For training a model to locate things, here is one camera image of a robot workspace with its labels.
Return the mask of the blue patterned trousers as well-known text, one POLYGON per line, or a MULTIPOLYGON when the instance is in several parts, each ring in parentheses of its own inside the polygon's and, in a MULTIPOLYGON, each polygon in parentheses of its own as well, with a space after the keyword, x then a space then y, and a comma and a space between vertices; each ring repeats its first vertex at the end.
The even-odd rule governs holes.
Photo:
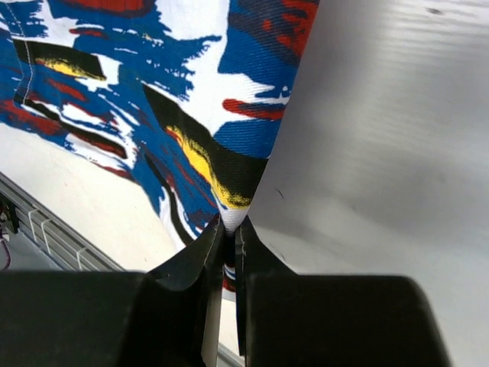
POLYGON ((243 222, 317 1, 3 1, 1 120, 137 183, 177 248, 243 222))

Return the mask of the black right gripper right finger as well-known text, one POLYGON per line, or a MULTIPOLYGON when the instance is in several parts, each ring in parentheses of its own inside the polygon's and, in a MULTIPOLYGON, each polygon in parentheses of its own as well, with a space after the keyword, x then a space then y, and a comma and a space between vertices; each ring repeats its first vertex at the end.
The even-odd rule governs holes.
POLYGON ((429 301, 399 275, 297 274, 246 219, 235 233, 238 350, 248 366, 448 366, 429 301))

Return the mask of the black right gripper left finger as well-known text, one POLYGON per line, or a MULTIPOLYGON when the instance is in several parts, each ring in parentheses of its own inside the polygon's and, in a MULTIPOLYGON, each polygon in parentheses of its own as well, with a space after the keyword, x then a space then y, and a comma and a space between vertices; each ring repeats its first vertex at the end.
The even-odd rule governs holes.
POLYGON ((214 366, 223 225, 154 270, 1 267, 3 366, 214 366))

